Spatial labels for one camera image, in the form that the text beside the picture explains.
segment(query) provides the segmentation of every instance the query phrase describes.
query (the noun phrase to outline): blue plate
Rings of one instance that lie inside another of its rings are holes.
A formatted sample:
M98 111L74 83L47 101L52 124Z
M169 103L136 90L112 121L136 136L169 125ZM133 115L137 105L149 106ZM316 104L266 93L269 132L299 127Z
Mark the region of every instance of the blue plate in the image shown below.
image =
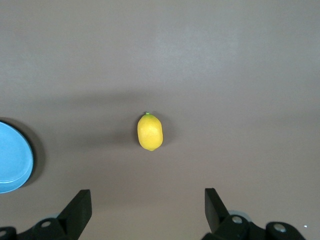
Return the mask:
M20 188L34 166L32 149L12 126L0 122L0 194Z

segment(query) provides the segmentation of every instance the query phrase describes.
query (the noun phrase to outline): lemon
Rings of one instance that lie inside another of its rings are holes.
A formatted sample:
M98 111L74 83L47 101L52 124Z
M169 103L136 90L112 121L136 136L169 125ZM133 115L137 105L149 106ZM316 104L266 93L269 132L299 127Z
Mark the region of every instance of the lemon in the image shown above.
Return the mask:
M146 112L139 120L137 130L141 147L153 151L161 146L164 140L162 125L154 115Z

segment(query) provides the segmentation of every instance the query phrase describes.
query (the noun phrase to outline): round blue dish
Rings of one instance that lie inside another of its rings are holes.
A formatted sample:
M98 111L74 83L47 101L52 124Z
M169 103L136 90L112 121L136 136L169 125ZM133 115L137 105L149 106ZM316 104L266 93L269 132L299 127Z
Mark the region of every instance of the round blue dish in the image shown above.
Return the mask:
M0 122L0 194L20 188L34 166L31 146L12 126Z

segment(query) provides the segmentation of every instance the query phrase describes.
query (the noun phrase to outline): black mechanical part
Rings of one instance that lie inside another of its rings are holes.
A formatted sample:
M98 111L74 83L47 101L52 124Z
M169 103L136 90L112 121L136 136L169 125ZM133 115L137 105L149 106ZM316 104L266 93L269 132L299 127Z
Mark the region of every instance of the black mechanical part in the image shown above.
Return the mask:
M211 233L202 240L306 240L285 222L269 222L263 229L242 216L230 215L214 188L205 189L205 216Z
M80 190L57 218L46 218L17 234L14 227L0 227L0 240L77 240L92 215L90 190Z

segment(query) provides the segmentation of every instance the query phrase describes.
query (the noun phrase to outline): bolt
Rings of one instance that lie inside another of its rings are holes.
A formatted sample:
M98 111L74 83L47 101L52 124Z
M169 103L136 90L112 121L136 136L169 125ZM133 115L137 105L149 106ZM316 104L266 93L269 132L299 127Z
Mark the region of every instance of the bolt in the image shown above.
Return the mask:
M239 216L233 216L233 217L232 217L232 221L233 221L235 224L242 224L242 219L241 219L241 217L239 217Z
M287 229L285 228L285 226L283 226L280 223L276 223L275 225L273 225L274 229L281 232L281 233L285 233L287 231Z

